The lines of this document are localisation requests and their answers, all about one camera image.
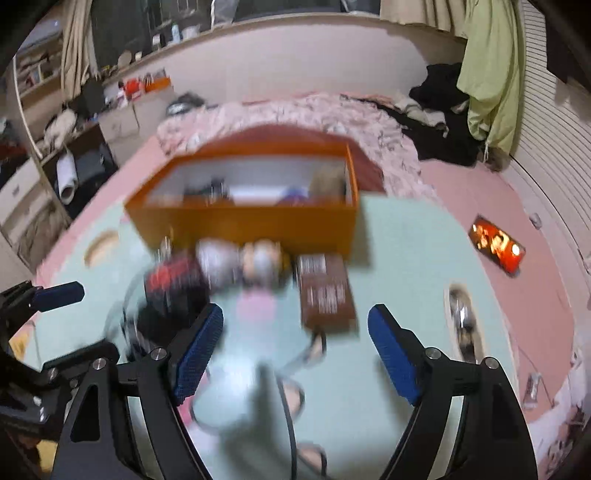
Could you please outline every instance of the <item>wall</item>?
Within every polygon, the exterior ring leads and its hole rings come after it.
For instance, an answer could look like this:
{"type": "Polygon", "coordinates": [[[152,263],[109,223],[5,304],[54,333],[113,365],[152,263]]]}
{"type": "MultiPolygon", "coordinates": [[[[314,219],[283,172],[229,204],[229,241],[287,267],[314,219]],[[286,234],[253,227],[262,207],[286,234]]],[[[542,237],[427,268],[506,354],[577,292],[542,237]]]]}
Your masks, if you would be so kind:
{"type": "Polygon", "coordinates": [[[165,68],[177,93],[192,91],[211,103],[321,90],[389,95],[421,83],[429,63],[461,61],[463,50],[461,41],[421,27],[308,14],[205,32],[152,54],[123,78],[165,68]]]}
{"type": "Polygon", "coordinates": [[[546,69],[544,16],[527,0],[520,3],[525,82],[514,157],[550,199],[582,257],[591,260],[591,95],[546,69]]]}

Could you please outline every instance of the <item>light blue mat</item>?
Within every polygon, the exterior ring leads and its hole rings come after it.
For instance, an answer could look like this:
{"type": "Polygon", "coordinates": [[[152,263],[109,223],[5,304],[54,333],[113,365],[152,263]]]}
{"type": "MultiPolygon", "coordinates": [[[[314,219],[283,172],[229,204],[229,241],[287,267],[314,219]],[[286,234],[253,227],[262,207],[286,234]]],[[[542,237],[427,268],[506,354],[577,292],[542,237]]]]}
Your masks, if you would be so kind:
{"type": "MultiPolygon", "coordinates": [[[[200,433],[191,437],[214,479],[289,480],[297,444],[323,450],[332,478],[380,477],[411,407],[397,396],[368,335],[367,314],[376,303],[385,303],[423,345],[437,346],[453,358],[444,297],[451,284],[465,285],[479,315],[486,354],[499,359],[514,378],[502,312],[462,227],[447,212],[425,202],[364,196],[361,206],[349,266],[358,329],[329,336],[321,358],[307,361],[312,338],[300,326],[296,286],[290,284],[275,295],[234,289],[212,299],[224,312],[224,334],[209,364],[209,382],[193,402],[193,417],[200,427],[193,425],[191,431],[200,433]],[[293,419],[284,408],[284,382],[303,392],[303,406],[293,419]],[[261,406],[267,410],[261,412],[261,406]]],[[[121,222],[122,215],[120,205],[109,208],[56,275],[56,283],[81,282],[86,297],[39,319],[37,340],[43,362],[99,340],[108,316],[120,312],[137,272],[152,265],[134,227],[121,222]],[[119,232],[119,246],[104,263],[86,268],[82,260],[86,248],[110,228],[119,232]]],[[[134,304],[143,294],[141,280],[131,290],[134,304]]],[[[122,346],[115,317],[113,332],[122,346]]],[[[25,361],[39,366],[33,345],[25,361]]],[[[138,416],[137,402],[131,404],[138,416]]],[[[460,410],[461,399],[456,399],[432,478],[444,474],[460,410]]],[[[158,476],[150,448],[144,445],[147,437],[141,426],[139,430],[148,473],[158,476]]],[[[296,463],[297,478],[317,477],[296,463]]]]}

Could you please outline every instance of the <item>open box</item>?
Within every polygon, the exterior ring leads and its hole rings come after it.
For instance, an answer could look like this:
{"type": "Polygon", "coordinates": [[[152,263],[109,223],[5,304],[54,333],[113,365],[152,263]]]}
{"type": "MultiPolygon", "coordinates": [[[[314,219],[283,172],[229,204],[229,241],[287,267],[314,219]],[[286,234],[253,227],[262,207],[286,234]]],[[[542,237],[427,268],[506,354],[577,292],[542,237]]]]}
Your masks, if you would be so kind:
{"type": "Polygon", "coordinates": [[[152,249],[165,236],[179,248],[193,248],[202,238],[239,245],[269,239],[280,242],[291,255],[325,252],[347,258],[359,194],[346,142],[217,142],[193,155],[171,159],[125,208],[152,249]],[[326,166],[344,168],[343,198],[278,204],[294,187],[307,190],[315,172],[326,166]],[[183,194],[188,187],[199,189],[219,178],[224,179],[232,200],[210,202],[183,194]]]}

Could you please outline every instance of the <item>fabric pile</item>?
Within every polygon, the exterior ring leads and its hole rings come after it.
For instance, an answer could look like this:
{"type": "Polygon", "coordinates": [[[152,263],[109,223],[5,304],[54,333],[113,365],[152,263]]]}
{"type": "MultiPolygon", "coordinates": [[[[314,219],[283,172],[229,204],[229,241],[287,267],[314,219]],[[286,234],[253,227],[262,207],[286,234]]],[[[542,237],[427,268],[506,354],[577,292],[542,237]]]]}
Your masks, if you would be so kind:
{"type": "Polygon", "coordinates": [[[211,140],[260,125],[296,125],[342,135],[358,144],[384,174],[388,195],[427,198],[439,203],[434,189],[423,183],[416,151],[400,124],[373,105],[339,95],[318,93],[303,98],[193,110],[165,120],[157,137],[167,155],[197,151],[211,140]]]}
{"type": "Polygon", "coordinates": [[[524,69],[522,38],[511,0],[467,0],[468,38],[457,87],[470,95],[468,127],[486,151],[509,154],[518,128],[524,69]]]}
{"type": "Polygon", "coordinates": [[[402,133],[412,139],[419,160],[438,159],[471,167],[476,163],[482,141],[475,140],[468,128],[469,97],[456,87],[462,64],[437,64],[427,67],[427,79],[410,90],[408,102],[369,96],[361,100],[374,103],[404,126],[402,133]],[[403,108],[414,102],[423,113],[440,115],[438,124],[421,121],[416,112],[403,108]]]}

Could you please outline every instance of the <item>pink floor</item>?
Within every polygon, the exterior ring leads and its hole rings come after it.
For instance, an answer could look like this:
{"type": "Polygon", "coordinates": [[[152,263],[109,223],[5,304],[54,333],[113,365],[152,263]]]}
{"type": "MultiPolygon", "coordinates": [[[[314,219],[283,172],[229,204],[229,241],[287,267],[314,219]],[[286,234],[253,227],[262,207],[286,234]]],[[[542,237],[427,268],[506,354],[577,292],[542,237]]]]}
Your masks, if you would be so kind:
{"type": "MultiPolygon", "coordinates": [[[[517,278],[507,276],[484,256],[482,264],[519,347],[521,398],[528,375],[535,371],[542,373],[548,393],[554,398],[571,368],[574,317],[548,243],[500,175],[480,164],[464,168],[433,160],[421,166],[423,180],[435,187],[445,207],[466,231],[480,214],[525,247],[527,253],[517,278]]],[[[542,389],[538,402],[535,410],[524,412],[528,421],[550,409],[542,389]]]]}
{"type": "MultiPolygon", "coordinates": [[[[85,229],[109,205],[129,196],[165,162],[156,137],[152,137],[99,191],[64,234],[38,269],[37,284],[50,286],[53,274],[85,229]]],[[[574,320],[550,247],[527,218],[517,194],[501,176],[482,166],[469,169],[436,160],[424,162],[422,166],[425,182],[435,186],[445,207],[466,231],[476,215],[481,214],[525,246],[527,254],[517,278],[509,278],[484,257],[482,263],[508,318],[511,335],[521,350],[518,355],[521,395],[529,373],[540,371],[550,396],[554,397],[570,369],[574,320]]],[[[543,393],[538,395],[538,401],[535,410],[525,412],[528,421],[550,408],[543,393]]]]}

